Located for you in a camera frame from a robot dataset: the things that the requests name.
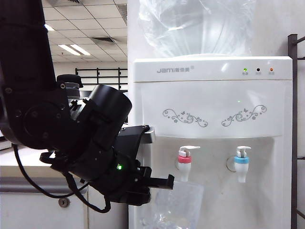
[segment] ceiling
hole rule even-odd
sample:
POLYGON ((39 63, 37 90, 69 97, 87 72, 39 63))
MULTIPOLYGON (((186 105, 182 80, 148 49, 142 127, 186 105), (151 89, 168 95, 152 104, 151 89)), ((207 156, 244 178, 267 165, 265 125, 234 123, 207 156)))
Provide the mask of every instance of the ceiling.
POLYGON ((127 25, 116 4, 127 0, 82 0, 81 5, 53 7, 43 0, 53 62, 127 61, 127 25), (111 37, 115 43, 96 44, 92 37, 111 37), (90 55, 73 55, 59 44, 77 44, 90 55))

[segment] floral decal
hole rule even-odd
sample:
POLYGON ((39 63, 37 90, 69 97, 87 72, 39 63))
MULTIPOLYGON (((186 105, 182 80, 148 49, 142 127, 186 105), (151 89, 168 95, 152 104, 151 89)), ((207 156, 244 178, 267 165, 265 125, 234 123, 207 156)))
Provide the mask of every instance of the floral decal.
POLYGON ((262 115, 267 111, 267 107, 264 105, 256 106, 253 111, 249 111, 246 108, 243 111, 238 112, 237 114, 228 117, 227 119, 221 122, 223 126, 229 126, 231 123, 236 120, 238 122, 247 121, 249 119, 255 120, 259 115, 262 115))
POLYGON ((173 120, 174 123, 179 121, 187 124, 197 123, 200 127, 208 126, 208 122, 203 120, 201 117, 196 117, 185 111, 177 114, 173 109, 166 109, 163 111, 163 116, 173 120))

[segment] metal shelf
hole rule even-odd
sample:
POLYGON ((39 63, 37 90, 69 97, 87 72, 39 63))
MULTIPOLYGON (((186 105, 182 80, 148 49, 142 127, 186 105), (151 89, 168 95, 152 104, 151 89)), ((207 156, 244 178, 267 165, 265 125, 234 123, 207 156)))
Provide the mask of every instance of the metal shelf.
POLYGON ((128 85, 127 83, 121 83, 121 79, 126 79, 128 76, 121 76, 122 71, 128 70, 127 68, 93 68, 93 69, 89 69, 89 68, 83 68, 83 69, 79 69, 79 68, 75 68, 75 74, 79 75, 82 79, 96 79, 96 83, 83 83, 83 85, 99 85, 99 84, 105 84, 105 85, 117 85, 119 91, 124 91, 126 92, 126 90, 121 90, 122 85, 128 85), (81 76, 81 72, 83 71, 92 71, 94 72, 94 74, 96 76, 81 76), (116 76, 103 76, 103 71, 117 71, 117 75, 116 76), (105 82, 104 79, 118 79, 117 83, 113 83, 112 82, 105 82))
POLYGON ((297 44, 305 41, 305 37, 297 38, 297 34, 288 36, 288 56, 292 59, 293 75, 293 110, 292 110, 292 170, 291 170, 291 229, 297 229, 297 215, 305 219, 305 215, 297 209, 297 161, 305 157, 297 153, 297 62, 305 60, 298 57, 297 44))

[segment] indicator light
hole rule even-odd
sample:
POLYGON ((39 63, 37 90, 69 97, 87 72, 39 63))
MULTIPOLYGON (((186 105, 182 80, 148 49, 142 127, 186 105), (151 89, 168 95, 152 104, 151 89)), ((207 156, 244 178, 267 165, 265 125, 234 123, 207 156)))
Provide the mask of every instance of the indicator light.
POLYGON ((118 164, 117 167, 116 167, 117 170, 121 170, 122 168, 123 168, 123 166, 120 165, 120 164, 118 164))

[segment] robotic arm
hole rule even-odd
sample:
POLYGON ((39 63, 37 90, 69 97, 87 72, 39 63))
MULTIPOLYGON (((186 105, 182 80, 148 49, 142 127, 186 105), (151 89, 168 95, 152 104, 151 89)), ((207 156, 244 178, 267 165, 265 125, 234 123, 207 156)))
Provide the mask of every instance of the robotic arm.
POLYGON ((79 198, 71 173, 102 193, 106 205, 140 206, 150 201, 149 187, 172 189, 172 175, 151 178, 151 168, 136 160, 150 127, 121 129, 132 108, 124 94, 98 85, 88 98, 68 102, 65 81, 55 80, 41 0, 2 0, 0 9, 0 128, 5 137, 17 145, 51 149, 41 161, 61 172, 79 198))

